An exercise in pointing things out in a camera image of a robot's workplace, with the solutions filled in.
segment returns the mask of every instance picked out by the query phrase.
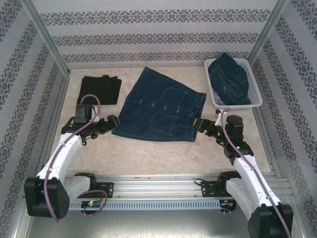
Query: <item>denim skirt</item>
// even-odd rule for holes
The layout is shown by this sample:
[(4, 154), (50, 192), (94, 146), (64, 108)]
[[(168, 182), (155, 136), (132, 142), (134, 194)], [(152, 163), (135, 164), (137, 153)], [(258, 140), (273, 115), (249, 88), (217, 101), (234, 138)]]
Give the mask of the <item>denim skirt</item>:
[(145, 68), (125, 100), (112, 134), (147, 141), (194, 142), (206, 94)]

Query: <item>beige floor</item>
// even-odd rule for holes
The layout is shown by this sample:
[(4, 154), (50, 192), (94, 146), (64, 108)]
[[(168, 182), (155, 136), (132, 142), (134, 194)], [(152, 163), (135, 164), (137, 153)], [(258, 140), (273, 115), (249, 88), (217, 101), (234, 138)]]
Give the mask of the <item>beige floor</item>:
[[(154, 67), (186, 86), (207, 94), (202, 118), (216, 120), (204, 67)], [(122, 80), (117, 105), (102, 106), (101, 117), (119, 115), (124, 100), (139, 78), (143, 68), (75, 69), (72, 71), (54, 146), (60, 130), (75, 115), (75, 106), (84, 76), (118, 76)], [(230, 112), (244, 121), (245, 141), (249, 143), (261, 171), (269, 171), (259, 131), (251, 109)], [(107, 133), (96, 140), (88, 140), (75, 156), (68, 174), (92, 172), (98, 175), (201, 174), (233, 170), (223, 149), (213, 138), (198, 133), (191, 142), (146, 142), (118, 137)]]

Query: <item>laundry basket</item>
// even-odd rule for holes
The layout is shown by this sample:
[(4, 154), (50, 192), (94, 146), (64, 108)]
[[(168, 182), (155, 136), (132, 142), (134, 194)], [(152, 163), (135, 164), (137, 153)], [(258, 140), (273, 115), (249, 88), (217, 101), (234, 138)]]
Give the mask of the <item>laundry basket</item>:
[(208, 79), (208, 85), (210, 89), (210, 94), (211, 94), (211, 99), (212, 103), (217, 107), (217, 108), (231, 108), (231, 109), (238, 109), (238, 108), (253, 108), (253, 107), (259, 107), (262, 105), (263, 100), (256, 82), (256, 79), (254, 78), (254, 75), (252, 73), (251, 67), (249, 62), (246, 59), (242, 58), (233, 58), (238, 65), (244, 68), (244, 70), (247, 73), (248, 76), (248, 82), (249, 82), (249, 91), (248, 91), (248, 98), (251, 101), (251, 104), (249, 105), (218, 105), (213, 96), (213, 88), (211, 86), (211, 81), (209, 78), (209, 73), (208, 73), (208, 67), (211, 65), (212, 62), (214, 62), (217, 58), (214, 59), (207, 59), (205, 61), (205, 69), (207, 73), (207, 79)]

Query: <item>denim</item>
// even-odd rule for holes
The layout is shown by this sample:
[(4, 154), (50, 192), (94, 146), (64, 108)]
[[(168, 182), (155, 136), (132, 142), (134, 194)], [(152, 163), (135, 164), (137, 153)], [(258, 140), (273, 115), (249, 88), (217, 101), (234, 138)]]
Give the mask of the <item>denim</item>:
[(147, 141), (194, 142), (206, 94), (198, 93), (152, 69), (145, 68), (128, 95), (112, 133)]
[(247, 73), (224, 53), (208, 68), (211, 86), (226, 105), (247, 105), (249, 82)]

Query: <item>patterned wallpaper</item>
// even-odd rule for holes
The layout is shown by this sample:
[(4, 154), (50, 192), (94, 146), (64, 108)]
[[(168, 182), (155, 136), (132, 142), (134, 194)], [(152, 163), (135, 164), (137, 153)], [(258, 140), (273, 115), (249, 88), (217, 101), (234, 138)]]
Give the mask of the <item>patterned wallpaper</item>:
[(291, 0), (253, 65), (280, 172), (317, 237), (317, 0)]
[(34, 0), (70, 68), (246, 58), (276, 0)]
[(0, 0), (0, 238), (34, 176), (64, 76), (19, 0)]

